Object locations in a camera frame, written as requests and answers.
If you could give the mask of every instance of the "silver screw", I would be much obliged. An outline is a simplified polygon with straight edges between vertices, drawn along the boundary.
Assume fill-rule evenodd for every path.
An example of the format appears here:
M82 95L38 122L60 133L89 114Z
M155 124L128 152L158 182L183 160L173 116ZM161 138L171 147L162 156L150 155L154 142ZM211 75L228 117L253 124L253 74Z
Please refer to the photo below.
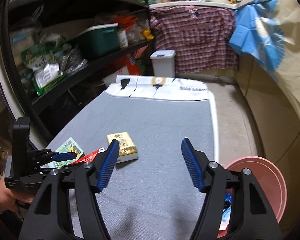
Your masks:
M242 171L246 175L250 175L251 174L251 170L249 170L248 168L244 168Z
M59 171L57 169L53 169L50 171L51 175L57 175L59 173Z
M211 168L216 168L216 167L219 166L219 164L216 163L216 162L209 162L209 166L210 166Z
M91 162L87 162L83 166L84 166L85 169L90 169L92 167L92 163Z

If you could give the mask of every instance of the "green plastic bin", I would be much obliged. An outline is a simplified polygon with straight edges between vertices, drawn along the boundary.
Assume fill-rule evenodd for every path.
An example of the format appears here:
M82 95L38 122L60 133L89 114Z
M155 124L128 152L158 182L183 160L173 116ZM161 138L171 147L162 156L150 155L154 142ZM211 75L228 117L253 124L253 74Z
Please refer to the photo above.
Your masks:
M117 26L115 23L90 27L70 43L72 46L78 44L82 56L87 60L105 56L120 49Z

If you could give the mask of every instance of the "ironing board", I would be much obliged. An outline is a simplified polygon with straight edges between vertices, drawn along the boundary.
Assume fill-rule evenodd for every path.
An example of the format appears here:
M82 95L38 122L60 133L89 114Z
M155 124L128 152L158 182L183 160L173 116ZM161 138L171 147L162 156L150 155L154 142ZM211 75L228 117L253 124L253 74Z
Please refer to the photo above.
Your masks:
M127 131L139 159L118 163L108 187L96 195L111 238L189 239L205 195L192 184L181 141L188 137L218 162L217 127L215 99L204 82L118 75L48 148L72 137L89 154L107 148L106 135ZM69 195L74 233L82 237L74 190Z

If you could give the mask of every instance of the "white plastic bin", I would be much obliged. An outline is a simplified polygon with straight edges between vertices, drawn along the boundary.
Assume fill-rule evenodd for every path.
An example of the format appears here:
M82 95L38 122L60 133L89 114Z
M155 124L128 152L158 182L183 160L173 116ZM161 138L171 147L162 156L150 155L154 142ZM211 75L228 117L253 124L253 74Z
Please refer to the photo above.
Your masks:
M156 77L175 77L175 50L157 50L150 56Z

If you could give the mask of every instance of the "red plaid shirt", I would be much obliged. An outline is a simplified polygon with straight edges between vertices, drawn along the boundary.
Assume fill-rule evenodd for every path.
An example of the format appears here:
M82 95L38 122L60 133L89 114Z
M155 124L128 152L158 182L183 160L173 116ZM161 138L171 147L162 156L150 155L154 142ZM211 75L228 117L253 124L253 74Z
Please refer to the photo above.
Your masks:
M210 6L174 6L151 10L157 50L176 51L176 72L237 68L238 55L228 41L234 10Z

